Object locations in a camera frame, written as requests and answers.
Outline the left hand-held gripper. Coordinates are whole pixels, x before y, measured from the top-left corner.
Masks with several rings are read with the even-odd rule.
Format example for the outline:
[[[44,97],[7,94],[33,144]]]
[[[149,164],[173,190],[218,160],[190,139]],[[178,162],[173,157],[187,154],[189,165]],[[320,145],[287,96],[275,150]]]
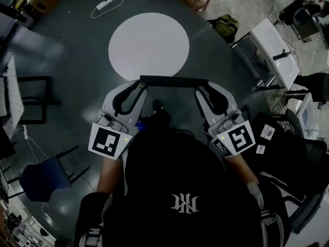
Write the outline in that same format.
[[[107,94],[103,110],[99,111],[98,121],[92,124],[88,144],[90,152],[112,160],[117,160],[125,153],[139,132],[134,125],[139,120],[148,89],[139,88],[127,111],[122,108],[122,104],[139,85],[140,80],[129,81]]]

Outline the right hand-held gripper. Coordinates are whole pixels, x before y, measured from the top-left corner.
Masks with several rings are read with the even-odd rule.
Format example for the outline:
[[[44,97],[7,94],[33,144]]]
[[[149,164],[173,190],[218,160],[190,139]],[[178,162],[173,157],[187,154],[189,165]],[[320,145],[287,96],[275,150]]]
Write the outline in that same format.
[[[208,125],[212,145],[225,157],[236,156],[255,145],[250,122],[237,109],[228,112],[228,97],[210,84],[195,89],[195,98]]]

